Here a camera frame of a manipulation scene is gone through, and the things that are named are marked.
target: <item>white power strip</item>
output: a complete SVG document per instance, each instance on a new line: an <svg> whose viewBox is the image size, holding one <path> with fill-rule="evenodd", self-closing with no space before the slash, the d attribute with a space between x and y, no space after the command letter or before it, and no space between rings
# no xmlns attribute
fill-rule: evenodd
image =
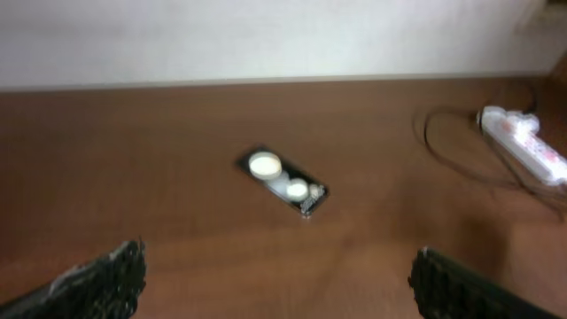
<svg viewBox="0 0 567 319"><path fill-rule="evenodd" d="M482 129L539 180L550 186L567 183L567 160L536 137L540 121L535 115L486 106L480 116Z"/></svg>

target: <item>white wall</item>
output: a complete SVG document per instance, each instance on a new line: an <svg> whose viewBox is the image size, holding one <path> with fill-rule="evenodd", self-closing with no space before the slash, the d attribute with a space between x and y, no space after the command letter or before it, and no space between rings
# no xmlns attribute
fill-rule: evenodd
<svg viewBox="0 0 567 319"><path fill-rule="evenodd" d="M2 0L0 87L545 73L567 33L517 33L529 1Z"/></svg>

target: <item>brown wooden surface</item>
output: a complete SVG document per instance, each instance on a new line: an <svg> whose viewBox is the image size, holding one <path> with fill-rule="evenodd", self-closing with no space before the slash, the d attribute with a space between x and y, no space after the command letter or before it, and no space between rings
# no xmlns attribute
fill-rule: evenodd
<svg viewBox="0 0 567 319"><path fill-rule="evenodd" d="M442 167L412 131L429 107L477 109L503 83L2 94L0 302L142 237L136 318L418 318L407 276L425 245L565 316L565 226L523 193ZM565 152L559 93L540 117ZM436 121L431 139L507 176L463 121ZM311 220L235 169L258 142L330 186Z"/></svg>
<svg viewBox="0 0 567 319"><path fill-rule="evenodd" d="M567 89L567 54L557 63L551 77L563 85L563 89Z"/></svg>

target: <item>black object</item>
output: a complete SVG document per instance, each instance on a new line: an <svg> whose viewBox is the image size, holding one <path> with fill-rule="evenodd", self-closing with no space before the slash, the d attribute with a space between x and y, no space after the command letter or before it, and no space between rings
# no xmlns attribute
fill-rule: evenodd
<svg viewBox="0 0 567 319"><path fill-rule="evenodd" d="M262 180L255 176L250 169L250 159L254 154L267 152L274 154L281 162L282 172L280 175L273 179ZM278 153L270 150L264 145L256 146L250 151L246 152L242 157L237 160L237 166L242 169L256 182L264 185L268 190L274 193L281 200L288 205L300 211L303 217L310 217L313 211L329 196L329 188L322 183L315 180L305 172L301 171L298 167L290 163L289 160L284 159ZM302 200L293 200L286 196L285 191L281 190L280 186L294 179L301 179L306 182L309 194Z"/></svg>
<svg viewBox="0 0 567 319"><path fill-rule="evenodd" d="M557 319L428 248L417 253L408 278L425 319Z"/></svg>
<svg viewBox="0 0 567 319"><path fill-rule="evenodd" d="M0 319L126 319L145 287L144 243L75 267L29 294L0 306Z"/></svg>

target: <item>black cable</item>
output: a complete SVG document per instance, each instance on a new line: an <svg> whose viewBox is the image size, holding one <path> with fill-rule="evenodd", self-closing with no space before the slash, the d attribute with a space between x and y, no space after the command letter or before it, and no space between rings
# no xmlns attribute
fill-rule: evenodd
<svg viewBox="0 0 567 319"><path fill-rule="evenodd" d="M540 96L538 95L538 91L531 85L528 81L513 81L508 82L505 85L501 86L498 89L498 92L493 94L493 97L486 101L486 105L498 105L498 100L502 98L502 96L506 96L508 88L513 84L521 85L523 88L527 89L532 97L532 101L528 105L528 107L522 111L523 114L533 114L538 111L540 108Z"/></svg>
<svg viewBox="0 0 567 319"><path fill-rule="evenodd" d="M527 88L529 88L530 92L532 93L532 102L531 102L530 106L524 111L524 113L533 113L538 108L538 103L539 103L538 102L538 96L537 96L535 89L531 85L525 84L525 86ZM497 94L497 96L501 95L501 93L505 89L506 89L506 87L501 89L501 91ZM429 129L429 126L430 126L430 122L434 117L440 116L440 115L450 115L450 116L465 118L467 120L474 121L477 118L477 114L472 113L470 111L463 111L463 110L456 109L456 108L442 107L442 108L434 109L431 112L427 113L424 124L423 124L423 144L424 144L425 148L427 149L427 151L429 152L429 154L433 158L435 158L435 160L437 162L439 162L440 164L442 164L446 167L449 167L449 168L453 169L455 172L457 172L457 173L459 173L459 174L461 174L465 177L468 177L469 179L475 180L479 183L489 184L491 186L501 187L501 188L513 190L513 191L525 191L527 194L529 194L529 195L533 196L535 199L537 199L540 203L542 203L543 205L547 206L548 208L550 208L553 211L555 211L556 213L558 213L560 220L563 221L562 209L558 206L552 205L548 201L550 199L552 199L552 200L557 201L558 203L561 203L560 206L567 206L567 197L563 196L562 194L551 192L551 191L545 190L545 189L540 188L540 187L528 185L524 181L524 179L521 177L521 175L516 171L516 169L512 166L512 164L504 157L504 155L501 153L501 150L499 150L496 147L496 145L494 145L494 143L491 139L486 138L486 136L484 135L484 131L482 129L482 115L483 115L482 112L483 111L481 111L480 114L478 115L478 128L479 128L480 134L483 137L483 140L486 142L486 144L490 147L491 151L493 151L494 155L506 167L506 169L512 174L512 176L514 177L513 181L510 181L510 180L507 180L507 179L493 178L493 177L490 177L490 176L482 175L478 172L475 172L474 170L471 170L468 167L465 167L465 166L459 164L458 162L456 162L454 160L451 160L451 159L441 155L439 152L437 152L431 146L431 143L430 143L429 137L428 137L428 129Z"/></svg>

